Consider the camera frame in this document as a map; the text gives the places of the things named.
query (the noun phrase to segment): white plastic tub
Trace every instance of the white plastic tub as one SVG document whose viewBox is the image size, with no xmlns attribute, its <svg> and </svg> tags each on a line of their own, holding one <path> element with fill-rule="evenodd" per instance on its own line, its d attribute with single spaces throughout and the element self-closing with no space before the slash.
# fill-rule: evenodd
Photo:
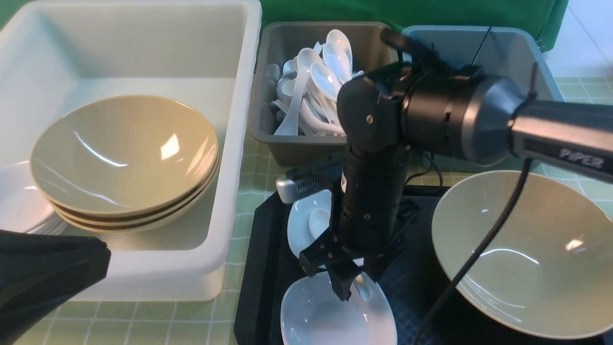
<svg viewBox="0 0 613 345">
<path fill-rule="evenodd" d="M 43 0 L 0 33 L 0 166 L 27 160 L 57 118 L 118 95 L 185 103 L 223 145 L 216 187 L 184 217 L 99 236 L 112 251 L 109 273 L 77 300 L 209 300 L 221 291 L 260 23 L 257 0 Z"/>
</svg>

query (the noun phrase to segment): green tiled surface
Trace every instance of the green tiled surface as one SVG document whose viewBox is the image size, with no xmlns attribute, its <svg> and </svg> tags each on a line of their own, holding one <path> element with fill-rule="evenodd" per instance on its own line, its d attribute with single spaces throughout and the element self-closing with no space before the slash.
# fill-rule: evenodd
<svg viewBox="0 0 613 345">
<path fill-rule="evenodd" d="M 613 77 L 557 78 L 567 101 L 613 104 Z M 245 140 L 234 231 L 226 263 L 223 291 L 212 301 L 195 302 L 69 302 L 51 313 L 18 345 L 234 345 L 232 334 L 253 212 L 275 189 L 284 172 L 265 145 Z M 414 165 L 411 173 L 422 171 Z M 536 173 L 564 183 L 593 199 L 613 215 L 613 186 L 543 166 Z M 445 185 L 471 174 L 444 172 Z M 437 185 L 434 172 L 412 184 Z"/>
</svg>

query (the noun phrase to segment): plastic container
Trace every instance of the plastic container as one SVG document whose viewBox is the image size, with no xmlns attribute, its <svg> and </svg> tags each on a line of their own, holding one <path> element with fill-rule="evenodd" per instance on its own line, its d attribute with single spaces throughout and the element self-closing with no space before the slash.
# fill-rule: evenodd
<svg viewBox="0 0 613 345">
<path fill-rule="evenodd" d="M 262 33 L 257 61 L 253 94 L 249 108 L 251 135 L 267 144 L 275 161 L 281 166 L 295 166 L 321 158 L 328 153 L 342 151 L 345 138 L 325 136 L 275 136 L 279 126 L 270 108 L 276 99 L 275 84 L 265 81 L 266 66 L 275 63 L 283 66 L 293 59 L 300 49 L 326 41 L 332 29 L 339 29 L 351 42 L 354 70 L 371 71 L 398 61 L 398 54 L 379 39 L 387 25 L 372 22 L 279 22 L 272 23 Z"/>
<path fill-rule="evenodd" d="M 402 31 L 426 46 L 434 43 L 436 51 L 443 61 L 454 68 L 461 68 L 473 61 L 481 41 L 487 32 L 485 26 L 410 26 Z M 536 91 L 538 98 L 563 101 L 545 60 L 536 46 L 532 36 L 525 31 L 512 28 L 492 28 L 476 64 L 483 66 L 486 73 L 509 77 L 527 92 L 530 89 L 530 75 L 533 63 L 538 63 L 536 73 Z M 454 158 L 436 156 L 436 164 L 443 171 L 464 171 L 478 173 L 488 170 L 520 169 L 522 160 L 509 157 L 500 163 L 483 167 Z"/>
<path fill-rule="evenodd" d="M 260 23 L 257 0 L 54 0 L 24 6 L 0 32 L 0 166 L 29 159 L 57 118 L 118 95 L 185 103 L 222 145 L 216 187 L 170 225 L 66 230 L 112 251 L 106 279 L 76 300 L 209 300 L 221 291 Z"/>
</svg>

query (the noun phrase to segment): robotic arm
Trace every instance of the robotic arm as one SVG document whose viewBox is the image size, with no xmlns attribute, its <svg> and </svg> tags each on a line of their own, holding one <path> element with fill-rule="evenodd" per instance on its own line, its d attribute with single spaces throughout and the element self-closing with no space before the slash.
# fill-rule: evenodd
<svg viewBox="0 0 613 345">
<path fill-rule="evenodd" d="M 395 220 L 411 149 L 482 165 L 511 154 L 613 183 L 613 106 L 535 100 L 479 66 L 453 71 L 398 32 L 381 36 L 413 62 L 390 64 L 341 88 L 346 162 L 332 191 L 330 227 L 300 254 L 309 276 L 326 266 L 341 300 L 362 270 L 377 280 L 394 256 L 404 231 Z M 361 257 L 358 268 L 352 259 Z"/>
</svg>

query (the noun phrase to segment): black object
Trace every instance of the black object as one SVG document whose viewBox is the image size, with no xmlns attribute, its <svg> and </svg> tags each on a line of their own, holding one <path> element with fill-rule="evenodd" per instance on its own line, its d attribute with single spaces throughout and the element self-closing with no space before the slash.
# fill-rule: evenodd
<svg viewBox="0 0 613 345">
<path fill-rule="evenodd" d="M 613 182 L 613 106 L 537 101 L 534 93 L 480 66 L 451 70 L 434 47 L 397 31 L 383 29 L 381 40 L 413 61 L 389 64 L 341 87 L 337 107 L 347 145 L 340 188 L 332 189 L 338 202 L 329 228 L 300 254 L 309 276 L 326 265 L 341 300 L 349 298 L 361 271 L 353 258 L 363 257 L 369 274 L 386 268 L 381 265 L 388 260 L 375 258 L 395 240 L 412 149 L 482 165 L 513 153 Z"/>
<path fill-rule="evenodd" d="M 447 189 L 404 189 L 404 198 L 412 201 L 419 213 L 403 233 L 406 249 L 379 280 L 394 313 L 399 345 L 411 344 L 424 316 L 449 283 L 436 259 L 430 232 L 434 209 Z M 234 323 L 238 345 L 283 345 L 281 301 L 287 288 L 306 276 L 287 244 L 291 207 L 273 194 L 256 209 Z M 428 327 L 422 344 L 604 345 L 604 341 L 601 337 L 556 341 L 511 330 L 455 291 Z"/>
<path fill-rule="evenodd" d="M 111 253 L 93 237 L 0 230 L 0 345 L 107 275 Z"/>
</svg>

